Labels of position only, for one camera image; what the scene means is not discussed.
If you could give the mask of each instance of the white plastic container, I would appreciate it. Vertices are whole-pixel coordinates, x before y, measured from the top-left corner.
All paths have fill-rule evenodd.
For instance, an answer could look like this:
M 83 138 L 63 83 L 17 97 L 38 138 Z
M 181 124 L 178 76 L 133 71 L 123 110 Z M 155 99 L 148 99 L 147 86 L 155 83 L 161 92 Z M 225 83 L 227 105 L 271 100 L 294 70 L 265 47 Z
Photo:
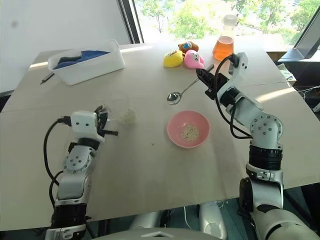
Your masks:
M 108 54 L 82 61 L 70 66 L 54 69 L 62 57 L 78 57 L 81 51 L 105 51 Z M 48 59 L 48 69 L 58 76 L 65 84 L 74 85 L 83 81 L 119 70 L 125 67 L 124 59 L 116 40 L 107 40 L 104 45 L 88 46 L 73 49 L 51 56 Z

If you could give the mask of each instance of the white wall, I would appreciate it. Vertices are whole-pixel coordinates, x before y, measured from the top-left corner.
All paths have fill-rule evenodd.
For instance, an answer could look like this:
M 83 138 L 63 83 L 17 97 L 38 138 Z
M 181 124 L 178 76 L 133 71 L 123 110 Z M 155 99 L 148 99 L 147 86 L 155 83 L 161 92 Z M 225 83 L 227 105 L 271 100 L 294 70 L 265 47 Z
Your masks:
M 40 52 L 130 43 L 117 0 L 2 0 L 0 10 L 0 93 L 16 88 Z

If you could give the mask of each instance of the orange liquid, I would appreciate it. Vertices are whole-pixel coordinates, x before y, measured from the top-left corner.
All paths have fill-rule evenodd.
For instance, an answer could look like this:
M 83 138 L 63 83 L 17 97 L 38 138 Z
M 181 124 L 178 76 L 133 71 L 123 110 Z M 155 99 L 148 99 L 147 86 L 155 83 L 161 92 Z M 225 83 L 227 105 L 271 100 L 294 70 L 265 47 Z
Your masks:
M 215 59 L 223 60 L 234 52 L 234 41 L 229 36 L 221 36 L 212 50 Z

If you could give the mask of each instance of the brown toy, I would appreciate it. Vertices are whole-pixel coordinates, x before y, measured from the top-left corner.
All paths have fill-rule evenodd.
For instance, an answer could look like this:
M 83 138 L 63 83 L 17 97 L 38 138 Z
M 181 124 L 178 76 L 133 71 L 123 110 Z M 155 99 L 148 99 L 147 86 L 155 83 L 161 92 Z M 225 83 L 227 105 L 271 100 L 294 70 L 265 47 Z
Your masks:
M 192 41 L 186 41 L 182 44 L 178 44 L 179 50 L 182 51 L 184 54 L 188 51 L 188 50 L 195 50 L 196 52 L 198 52 L 199 47 L 197 44 L 195 44 Z

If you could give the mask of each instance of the wooden table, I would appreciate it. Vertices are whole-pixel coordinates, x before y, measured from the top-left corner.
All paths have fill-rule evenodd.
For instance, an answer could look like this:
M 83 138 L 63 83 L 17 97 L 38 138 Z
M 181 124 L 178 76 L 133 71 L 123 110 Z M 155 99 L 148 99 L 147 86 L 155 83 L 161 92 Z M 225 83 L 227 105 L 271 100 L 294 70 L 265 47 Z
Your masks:
M 179 104 L 166 102 L 169 92 L 183 90 L 196 78 L 194 70 L 182 65 L 162 67 L 164 54 L 176 46 L 122 46 L 124 69 L 74 86 L 64 85 L 55 76 L 40 85 L 47 67 L 29 69 L 0 114 L 0 230 L 50 225 L 53 209 L 42 152 L 44 136 L 60 116 L 93 111 L 100 104 L 110 109 L 107 129 L 118 130 L 119 136 L 107 136 L 99 147 L 87 208 L 93 220 L 239 195 L 249 141 L 232 137 L 201 82 L 189 89 Z M 199 47 L 205 65 L 214 62 L 213 44 L 199 42 Z M 284 187 L 320 182 L 318 119 L 254 38 L 237 38 L 235 51 L 248 56 L 247 78 L 238 88 L 283 122 Z M 45 62 L 53 54 L 43 52 L 34 63 Z M 120 121 L 128 109 L 136 115 L 132 125 Z M 168 120 L 182 110 L 198 111 L 210 121 L 209 138 L 198 148 L 180 148 L 167 136 Z M 52 131 L 48 161 L 54 174 L 62 169 L 72 140 L 72 131 L 65 125 Z

